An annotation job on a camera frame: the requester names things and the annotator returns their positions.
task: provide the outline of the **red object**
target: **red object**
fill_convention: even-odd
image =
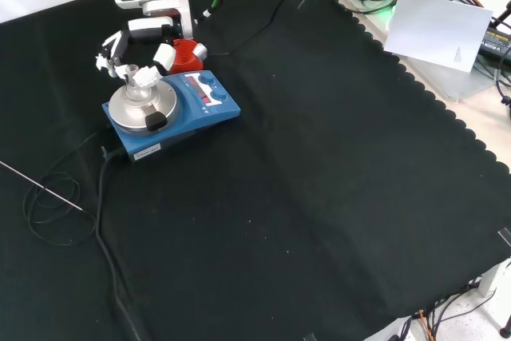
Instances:
[[[197,56],[193,54],[193,49],[197,42],[193,40],[175,39],[174,48],[176,49],[176,60],[170,69],[170,74],[183,73],[190,71],[201,71],[204,64]]]

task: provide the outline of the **black cloth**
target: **black cloth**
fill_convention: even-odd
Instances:
[[[190,0],[194,14],[210,1]],[[228,52],[278,1],[224,0],[196,37]],[[106,124],[120,83],[96,71],[97,43],[140,16],[80,0],[0,26],[0,160],[40,177]],[[108,178],[105,237],[154,340],[359,341],[509,254],[507,167],[332,0],[286,0],[207,68],[240,117]],[[61,166],[84,208],[115,140]],[[2,339],[128,339],[97,245],[43,244],[27,183],[0,183]],[[89,224],[73,223],[50,232]]]

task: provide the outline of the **electronic device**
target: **electronic device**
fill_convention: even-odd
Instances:
[[[500,61],[502,55],[511,46],[511,35],[495,29],[488,28],[481,42],[479,54],[493,61]],[[511,65],[511,58],[505,57],[505,65]]]
[[[103,104],[132,161],[240,115],[240,107],[210,71],[163,77],[143,97],[135,87],[132,79]]]

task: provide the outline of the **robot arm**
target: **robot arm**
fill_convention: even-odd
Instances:
[[[96,56],[96,67],[107,69],[111,77],[127,78],[126,65],[122,58],[129,45],[137,42],[159,41],[160,46],[153,59],[153,66],[143,68],[138,73],[138,81],[156,82],[167,75],[176,51],[174,38],[193,39],[192,15],[188,0],[115,0],[119,7],[142,8],[144,15],[151,18],[135,19],[128,22],[127,28],[117,31],[102,44]],[[194,54],[202,61],[207,55],[206,48],[199,44]]]
[[[111,77],[126,78],[126,65],[122,64],[122,58],[129,45],[158,40],[161,43],[154,55],[153,66],[148,68],[149,72],[145,70],[141,71],[141,74],[151,73],[155,80],[159,80],[168,74],[176,58],[176,51],[172,46],[174,31],[170,17],[132,20],[128,22],[128,28],[117,31],[105,40],[100,53],[96,56],[96,67],[107,69]]]

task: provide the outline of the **metal rod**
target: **metal rod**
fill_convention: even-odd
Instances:
[[[83,209],[80,208],[79,206],[77,206],[76,204],[73,204],[71,201],[69,200],[66,200],[64,197],[62,196],[59,196],[57,193],[55,193],[54,191],[52,191],[51,189],[48,189],[46,187],[44,187],[43,185],[40,185],[37,181],[34,181],[32,180],[31,178],[29,178],[28,176],[25,176],[23,173],[17,171],[16,169],[10,167],[9,165],[7,165],[6,163],[0,161],[0,165],[3,165],[5,168],[11,170],[12,172],[16,173],[17,175],[23,177],[25,180],[28,180],[30,181],[32,184],[35,184],[37,185],[39,188],[41,188],[42,190],[44,191],[47,191],[48,193],[51,193],[52,195],[54,195],[55,197],[57,197],[58,199],[64,201],[65,203],[71,205],[73,208],[76,208],[78,209],[79,211],[82,211],[83,212]]]
[[[511,337],[511,317],[508,319],[508,323],[501,329],[501,336],[505,339]]]

